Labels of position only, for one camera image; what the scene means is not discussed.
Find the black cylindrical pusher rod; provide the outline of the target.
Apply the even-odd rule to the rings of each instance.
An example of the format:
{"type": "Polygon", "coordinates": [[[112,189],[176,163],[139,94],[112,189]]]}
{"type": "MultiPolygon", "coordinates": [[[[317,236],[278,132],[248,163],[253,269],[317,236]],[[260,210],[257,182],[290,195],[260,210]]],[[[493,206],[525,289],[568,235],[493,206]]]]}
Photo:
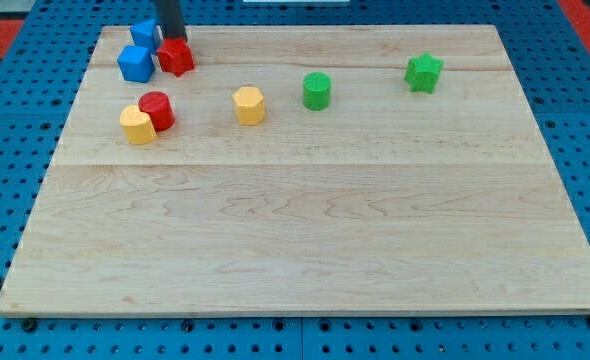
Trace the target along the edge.
{"type": "Polygon", "coordinates": [[[162,36],[167,39],[188,39],[179,0],[154,0],[162,36]]]}

